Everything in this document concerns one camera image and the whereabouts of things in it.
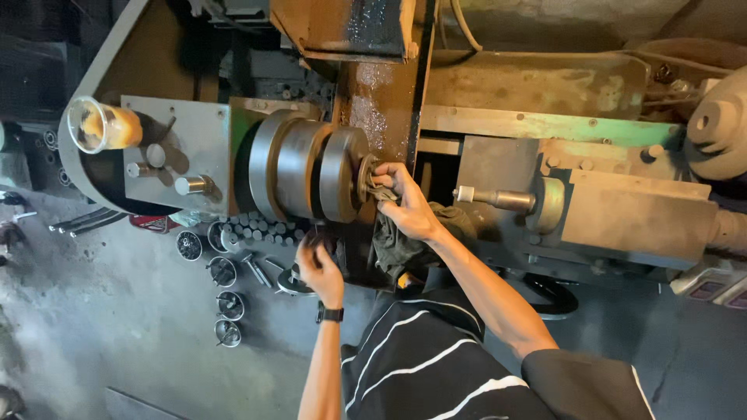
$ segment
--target black wristwatch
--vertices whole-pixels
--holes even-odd
[[[342,315],[345,309],[327,309],[324,307],[324,303],[319,301],[319,312],[317,312],[317,324],[321,324],[322,321],[334,321],[336,323],[342,322]]]

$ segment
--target hole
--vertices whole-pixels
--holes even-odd
[[[702,130],[708,127],[708,116],[707,115],[704,115],[703,118],[698,120],[697,127],[698,127],[698,130]]]

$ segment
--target man's right hand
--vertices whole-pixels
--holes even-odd
[[[381,164],[373,174],[375,183],[393,189],[402,197],[400,206],[391,201],[378,203],[379,211],[391,218],[402,233],[410,238],[431,241],[444,230],[404,164]]]

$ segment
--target metal bowl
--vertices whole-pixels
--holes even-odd
[[[244,299],[238,293],[233,291],[222,291],[215,298],[218,302],[218,315],[229,321],[238,321],[244,316],[246,306]]]
[[[208,227],[208,244],[219,253],[227,253],[228,250],[220,243],[220,233],[223,231],[224,222],[213,222]]]
[[[205,268],[210,272],[210,278],[213,279],[215,285],[220,287],[231,287],[238,277],[236,265],[226,257],[213,258]]]
[[[215,321],[215,338],[218,339],[217,345],[232,348],[236,347],[241,343],[241,331],[238,329],[238,325],[227,319],[219,319]]]
[[[176,236],[176,250],[187,261],[197,261],[202,255],[202,240],[196,233],[184,230]]]

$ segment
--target person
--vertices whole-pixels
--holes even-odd
[[[341,350],[338,318],[323,317],[299,419],[336,420],[343,411],[349,419],[654,417],[635,368],[560,350],[532,306],[439,223],[403,164],[382,164],[374,175],[402,199],[379,202],[379,210],[428,243],[461,287],[380,306],[357,347]],[[338,314],[343,278],[324,247],[303,243],[297,263],[324,308]],[[523,379],[481,346],[486,329],[521,361]]]

